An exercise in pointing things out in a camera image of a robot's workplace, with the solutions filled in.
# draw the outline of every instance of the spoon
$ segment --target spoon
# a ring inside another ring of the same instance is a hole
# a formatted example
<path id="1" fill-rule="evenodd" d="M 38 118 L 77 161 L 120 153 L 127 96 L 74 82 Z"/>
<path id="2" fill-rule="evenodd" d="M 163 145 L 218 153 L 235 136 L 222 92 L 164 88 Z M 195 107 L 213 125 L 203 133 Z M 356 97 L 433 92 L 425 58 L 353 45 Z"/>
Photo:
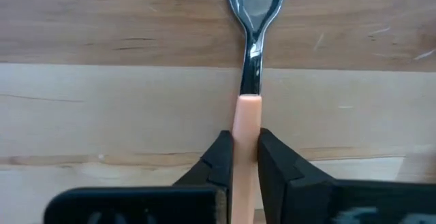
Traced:
<path id="1" fill-rule="evenodd" d="M 260 134 L 262 56 L 266 29 L 279 13 L 283 0 L 229 0 L 245 30 L 245 57 L 236 102 L 232 135 L 233 184 L 231 223 L 254 221 L 257 141 Z"/>

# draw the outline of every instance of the spoon handle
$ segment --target spoon handle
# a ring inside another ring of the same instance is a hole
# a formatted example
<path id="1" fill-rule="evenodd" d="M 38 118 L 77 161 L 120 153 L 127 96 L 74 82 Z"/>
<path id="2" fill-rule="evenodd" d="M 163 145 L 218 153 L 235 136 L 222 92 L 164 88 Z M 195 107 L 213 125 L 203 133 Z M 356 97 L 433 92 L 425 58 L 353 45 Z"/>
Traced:
<path id="1" fill-rule="evenodd" d="M 258 138 L 262 115 L 260 95 L 240 95 L 232 135 L 233 185 L 232 223 L 252 224 L 254 221 L 255 179 L 258 161 Z"/>

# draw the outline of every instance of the spoon neck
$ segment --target spoon neck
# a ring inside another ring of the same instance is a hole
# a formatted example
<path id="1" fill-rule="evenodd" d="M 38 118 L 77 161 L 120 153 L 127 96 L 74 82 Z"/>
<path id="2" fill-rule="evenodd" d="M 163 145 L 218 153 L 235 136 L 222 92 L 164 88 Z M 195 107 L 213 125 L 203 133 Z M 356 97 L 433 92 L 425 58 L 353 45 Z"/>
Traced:
<path id="1" fill-rule="evenodd" d="M 264 34 L 247 33 L 240 94 L 259 95 L 262 81 Z"/>

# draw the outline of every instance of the wooden table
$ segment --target wooden table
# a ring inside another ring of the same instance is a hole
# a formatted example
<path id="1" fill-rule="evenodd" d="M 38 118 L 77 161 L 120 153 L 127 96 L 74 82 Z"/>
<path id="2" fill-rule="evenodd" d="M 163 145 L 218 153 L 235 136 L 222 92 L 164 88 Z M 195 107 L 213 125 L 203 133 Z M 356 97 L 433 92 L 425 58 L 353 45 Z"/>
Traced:
<path id="1" fill-rule="evenodd" d="M 243 45 L 226 0 L 0 0 L 0 222 L 174 182 L 231 127 Z M 263 123 L 289 146 L 434 181 L 436 0 L 285 0 L 265 51 Z"/>

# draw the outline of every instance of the silicone grip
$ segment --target silicone grip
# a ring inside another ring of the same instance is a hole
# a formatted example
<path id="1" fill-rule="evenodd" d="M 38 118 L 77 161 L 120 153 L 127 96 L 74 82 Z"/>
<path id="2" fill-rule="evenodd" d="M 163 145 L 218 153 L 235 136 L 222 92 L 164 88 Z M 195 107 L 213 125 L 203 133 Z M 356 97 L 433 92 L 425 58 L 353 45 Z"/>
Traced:
<path id="1" fill-rule="evenodd" d="M 258 154 L 262 98 L 259 95 L 241 95 L 236 102 L 232 135 L 233 185 L 232 224 L 254 222 L 254 186 Z"/>

